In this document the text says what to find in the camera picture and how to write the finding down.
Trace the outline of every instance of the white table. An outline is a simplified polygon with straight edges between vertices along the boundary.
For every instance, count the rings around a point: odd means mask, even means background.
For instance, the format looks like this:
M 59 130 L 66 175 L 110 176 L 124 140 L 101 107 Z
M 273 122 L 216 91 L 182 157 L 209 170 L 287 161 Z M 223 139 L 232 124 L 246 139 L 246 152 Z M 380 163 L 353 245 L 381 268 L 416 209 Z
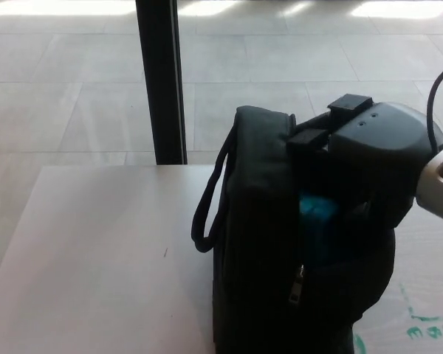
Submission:
M 214 353 L 212 256 L 190 239 L 211 170 L 44 168 L 0 268 L 0 354 Z M 397 239 L 357 353 L 443 353 L 443 222 L 414 209 Z

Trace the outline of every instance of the zipper pull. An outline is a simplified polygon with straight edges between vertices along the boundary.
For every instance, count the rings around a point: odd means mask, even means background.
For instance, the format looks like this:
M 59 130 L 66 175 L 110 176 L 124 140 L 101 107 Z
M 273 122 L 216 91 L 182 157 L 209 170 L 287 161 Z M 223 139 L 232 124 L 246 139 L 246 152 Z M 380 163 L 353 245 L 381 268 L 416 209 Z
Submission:
M 301 301 L 303 278 L 305 277 L 304 273 L 303 265 L 295 270 L 295 279 L 289 295 L 289 303 L 295 307 L 298 307 L 298 304 Z

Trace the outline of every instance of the blue cloth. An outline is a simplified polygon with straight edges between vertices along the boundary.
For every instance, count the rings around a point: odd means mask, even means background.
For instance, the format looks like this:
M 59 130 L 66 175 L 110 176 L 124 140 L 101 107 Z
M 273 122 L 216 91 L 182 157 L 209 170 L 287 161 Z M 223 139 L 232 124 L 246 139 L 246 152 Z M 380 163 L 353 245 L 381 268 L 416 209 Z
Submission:
M 317 268 L 329 264 L 335 258 L 332 241 L 335 239 L 333 218 L 339 206 L 331 199 L 302 193 L 301 237 L 303 237 L 303 264 Z

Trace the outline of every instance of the black strap loop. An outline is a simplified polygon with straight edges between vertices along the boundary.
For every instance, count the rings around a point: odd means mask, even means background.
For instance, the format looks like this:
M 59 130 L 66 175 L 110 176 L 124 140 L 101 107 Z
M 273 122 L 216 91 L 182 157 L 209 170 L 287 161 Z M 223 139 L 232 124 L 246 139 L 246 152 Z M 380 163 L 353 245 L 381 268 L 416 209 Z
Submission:
M 207 187 L 205 188 L 204 194 L 202 195 L 195 211 L 195 215 L 193 216 L 191 232 L 192 240 L 195 243 L 196 249 L 202 253 L 210 251 L 215 246 L 219 230 L 228 213 L 228 202 L 227 199 L 224 198 L 223 204 L 220 205 L 219 211 L 216 213 L 215 219 L 213 220 L 213 225 L 210 228 L 208 236 L 204 237 L 205 224 L 207 223 L 208 211 L 210 210 L 210 205 L 212 203 L 213 193 L 215 192 L 216 184 L 222 174 L 224 160 L 230 152 L 231 147 L 234 145 L 235 140 L 236 125 L 231 128 L 227 139 L 221 147 L 220 153 L 216 158 L 215 169 L 208 179 Z

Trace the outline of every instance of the black pole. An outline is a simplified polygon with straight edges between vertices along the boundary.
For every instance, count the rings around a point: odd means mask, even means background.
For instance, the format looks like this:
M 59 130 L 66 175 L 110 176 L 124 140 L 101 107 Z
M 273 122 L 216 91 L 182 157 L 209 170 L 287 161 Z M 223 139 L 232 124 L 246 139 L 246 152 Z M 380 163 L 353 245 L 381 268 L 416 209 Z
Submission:
M 187 164 L 177 0 L 136 0 L 157 164 Z

